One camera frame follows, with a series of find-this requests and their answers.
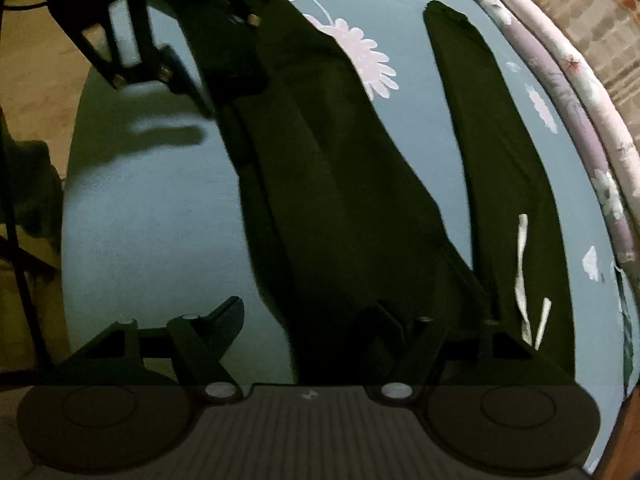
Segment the black garment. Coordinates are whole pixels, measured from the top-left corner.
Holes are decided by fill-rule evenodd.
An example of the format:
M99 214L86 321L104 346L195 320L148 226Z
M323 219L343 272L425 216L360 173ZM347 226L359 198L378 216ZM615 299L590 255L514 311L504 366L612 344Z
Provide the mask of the black garment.
M390 138L338 42L288 0L163 0L239 178L262 298L294 377L368 386L426 330L491 323L575 377L570 280L546 170L496 60L459 12L424 23L454 123L472 258Z

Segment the blue patterned bed sheet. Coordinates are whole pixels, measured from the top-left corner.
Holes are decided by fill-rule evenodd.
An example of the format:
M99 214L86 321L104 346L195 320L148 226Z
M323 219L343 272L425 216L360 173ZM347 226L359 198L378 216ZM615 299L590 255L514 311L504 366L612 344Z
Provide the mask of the blue patterned bed sheet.
M431 0L292 0L366 72L378 116L439 206L464 260L472 257L462 160L422 13ZM594 471L639 378L639 315L615 259L600 186L546 90L474 0L438 0L464 14L491 48L550 181L574 307L576 378L602 426ZM283 330L250 270L238 179L214 122L163 84L115 90L90 73L65 182L63 288L70 343L111 322L159 326L232 295L245 302L224 365L243 385L292 378Z

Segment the wooden headboard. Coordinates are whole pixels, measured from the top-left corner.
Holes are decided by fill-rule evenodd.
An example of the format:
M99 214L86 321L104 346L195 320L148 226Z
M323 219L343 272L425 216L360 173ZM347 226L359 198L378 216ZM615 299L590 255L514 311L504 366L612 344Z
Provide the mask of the wooden headboard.
M593 478L639 478L639 388L635 388L623 403L614 431Z

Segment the pink floral quilt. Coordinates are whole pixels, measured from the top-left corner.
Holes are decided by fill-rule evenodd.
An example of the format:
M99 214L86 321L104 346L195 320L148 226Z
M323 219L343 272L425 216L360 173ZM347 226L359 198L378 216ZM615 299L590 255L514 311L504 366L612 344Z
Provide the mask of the pink floral quilt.
M639 198L639 0L500 0L577 84L620 186Z

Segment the patterned curtain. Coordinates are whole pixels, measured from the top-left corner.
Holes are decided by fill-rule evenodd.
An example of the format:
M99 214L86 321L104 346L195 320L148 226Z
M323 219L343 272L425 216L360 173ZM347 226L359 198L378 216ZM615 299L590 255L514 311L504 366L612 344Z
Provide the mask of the patterned curtain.
M589 62L624 121L639 125L639 0L533 0Z

